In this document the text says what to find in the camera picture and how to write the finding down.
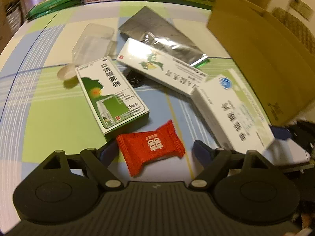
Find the white green medicine box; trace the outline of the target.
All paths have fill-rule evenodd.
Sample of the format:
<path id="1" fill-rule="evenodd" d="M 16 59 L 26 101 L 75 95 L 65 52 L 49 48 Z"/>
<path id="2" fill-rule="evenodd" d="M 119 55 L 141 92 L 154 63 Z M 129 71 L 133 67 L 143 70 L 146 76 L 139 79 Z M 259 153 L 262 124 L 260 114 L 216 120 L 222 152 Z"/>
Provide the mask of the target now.
<path id="1" fill-rule="evenodd" d="M 191 99 L 220 147 L 263 153 L 273 143 L 269 123 L 235 70 L 207 79 Z"/>

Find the red candy wrapper packet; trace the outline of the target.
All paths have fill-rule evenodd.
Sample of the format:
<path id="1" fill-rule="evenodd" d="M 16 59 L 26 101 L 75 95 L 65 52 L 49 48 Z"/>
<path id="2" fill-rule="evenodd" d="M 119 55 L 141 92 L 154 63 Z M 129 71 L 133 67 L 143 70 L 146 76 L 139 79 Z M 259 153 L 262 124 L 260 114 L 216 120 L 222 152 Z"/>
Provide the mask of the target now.
<path id="1" fill-rule="evenodd" d="M 121 134 L 116 141 L 132 177 L 138 176 L 145 164 L 185 154 L 172 120 L 154 131 Z"/>

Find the green white throat spray box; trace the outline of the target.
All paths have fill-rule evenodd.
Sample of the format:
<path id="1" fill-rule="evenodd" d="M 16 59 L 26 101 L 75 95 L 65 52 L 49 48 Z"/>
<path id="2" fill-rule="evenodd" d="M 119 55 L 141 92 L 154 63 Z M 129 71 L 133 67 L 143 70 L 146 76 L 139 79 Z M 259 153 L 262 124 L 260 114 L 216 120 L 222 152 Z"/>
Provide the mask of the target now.
<path id="1" fill-rule="evenodd" d="M 148 122 L 149 108 L 111 58 L 92 61 L 75 70 L 88 105 L 106 137 L 133 132 Z"/>

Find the white dragon logo ointment box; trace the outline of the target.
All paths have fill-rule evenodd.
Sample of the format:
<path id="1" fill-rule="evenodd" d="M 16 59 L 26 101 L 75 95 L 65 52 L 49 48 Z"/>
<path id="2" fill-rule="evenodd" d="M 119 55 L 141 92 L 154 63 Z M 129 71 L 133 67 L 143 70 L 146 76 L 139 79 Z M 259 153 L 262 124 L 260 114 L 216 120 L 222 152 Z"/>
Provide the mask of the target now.
<path id="1" fill-rule="evenodd" d="M 177 58 L 128 38 L 116 60 L 184 96 L 191 96 L 207 75 Z"/>

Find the clear plastic case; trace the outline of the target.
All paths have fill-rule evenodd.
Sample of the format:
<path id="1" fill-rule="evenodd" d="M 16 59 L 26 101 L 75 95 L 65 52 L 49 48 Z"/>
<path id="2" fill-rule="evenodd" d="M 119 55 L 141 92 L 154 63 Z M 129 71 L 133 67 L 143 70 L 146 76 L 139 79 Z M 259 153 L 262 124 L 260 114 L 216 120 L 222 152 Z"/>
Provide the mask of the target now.
<path id="1" fill-rule="evenodd" d="M 115 54 L 117 42 L 113 40 L 114 29 L 90 23 L 82 32 L 72 50 L 72 64 L 75 67 Z"/>

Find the silver foil pouch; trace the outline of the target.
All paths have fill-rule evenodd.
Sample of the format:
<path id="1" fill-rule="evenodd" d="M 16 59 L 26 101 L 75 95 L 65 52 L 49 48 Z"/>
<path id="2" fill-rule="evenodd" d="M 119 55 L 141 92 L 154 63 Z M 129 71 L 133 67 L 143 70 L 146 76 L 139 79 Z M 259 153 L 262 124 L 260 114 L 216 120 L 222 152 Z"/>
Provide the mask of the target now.
<path id="1" fill-rule="evenodd" d="M 208 60 L 193 41 L 147 6 L 123 23 L 119 31 L 125 37 L 165 52 L 192 67 Z"/>

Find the brown cardboard box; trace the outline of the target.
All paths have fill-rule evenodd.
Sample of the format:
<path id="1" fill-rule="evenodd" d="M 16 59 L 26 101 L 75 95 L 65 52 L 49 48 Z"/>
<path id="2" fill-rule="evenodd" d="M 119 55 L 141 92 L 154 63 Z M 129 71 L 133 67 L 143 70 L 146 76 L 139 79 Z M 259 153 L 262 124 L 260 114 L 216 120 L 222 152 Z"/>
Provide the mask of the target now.
<path id="1" fill-rule="evenodd" d="M 314 57 L 268 11 L 246 0 L 216 0 L 207 27 L 273 126 L 288 124 L 314 105 Z"/>

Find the small white plastic spoon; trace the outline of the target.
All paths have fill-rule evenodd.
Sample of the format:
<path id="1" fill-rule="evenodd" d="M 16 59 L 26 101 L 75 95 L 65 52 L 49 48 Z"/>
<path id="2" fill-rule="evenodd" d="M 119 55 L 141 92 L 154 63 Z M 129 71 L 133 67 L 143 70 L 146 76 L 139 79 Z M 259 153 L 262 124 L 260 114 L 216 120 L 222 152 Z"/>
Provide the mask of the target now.
<path id="1" fill-rule="evenodd" d="M 60 80 L 67 81 L 76 77 L 75 65 L 67 64 L 63 66 L 57 73 L 57 77 Z"/>

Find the checked tablecloth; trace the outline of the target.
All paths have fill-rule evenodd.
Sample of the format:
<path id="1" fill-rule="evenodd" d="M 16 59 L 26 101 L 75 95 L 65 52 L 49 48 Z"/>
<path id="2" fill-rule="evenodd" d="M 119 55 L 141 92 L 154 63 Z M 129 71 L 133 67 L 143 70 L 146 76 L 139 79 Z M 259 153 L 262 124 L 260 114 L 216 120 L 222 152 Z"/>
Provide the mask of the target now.
<path id="1" fill-rule="evenodd" d="M 297 215 L 302 212 L 302 194 L 290 219 L 278 224 L 244 224 L 220 211 L 205 191 L 189 187 L 203 170 L 203 158 L 193 154 L 201 140 L 212 149 L 223 148 L 193 103 L 187 97 L 151 80 L 116 60 L 125 40 L 118 40 L 112 59 L 149 108 L 148 122 L 130 133 L 154 131 L 172 120 L 182 141 L 182 158 L 169 157 L 145 164 L 138 176 L 130 176 L 120 149 L 108 169 L 123 184 L 113 190 L 106 184 L 98 204 L 87 215 L 62 224 L 36 224 L 21 220 L 13 204 L 17 186 L 52 152 L 79 154 L 99 149 L 116 137 L 106 137 L 83 94 L 77 75 L 62 83 L 57 72 L 71 61 L 71 51 L 90 23 L 117 27 L 147 2 L 106 2 L 65 9 L 38 19 L 42 28 L 20 40 L 12 39 L 1 70 L 1 228 L 6 235 L 313 235 L 301 230 Z M 208 64 L 195 67 L 212 79 L 224 71 L 210 72 L 219 60 L 231 57 L 216 52 L 219 42 L 203 23 L 195 21 L 194 9 L 181 10 L 184 20 L 172 25 L 183 31 L 208 56 Z M 265 115 L 243 74 L 235 70 Z"/>

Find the green wet wipes pack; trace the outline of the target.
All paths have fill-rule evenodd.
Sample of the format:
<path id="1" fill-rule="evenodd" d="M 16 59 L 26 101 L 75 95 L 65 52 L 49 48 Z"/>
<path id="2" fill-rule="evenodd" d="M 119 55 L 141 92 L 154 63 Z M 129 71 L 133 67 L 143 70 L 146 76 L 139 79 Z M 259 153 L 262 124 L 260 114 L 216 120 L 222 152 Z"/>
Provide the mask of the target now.
<path id="1" fill-rule="evenodd" d="M 34 20 L 52 12 L 80 5 L 81 3 L 82 0 L 44 0 L 31 8 L 25 19 Z"/>

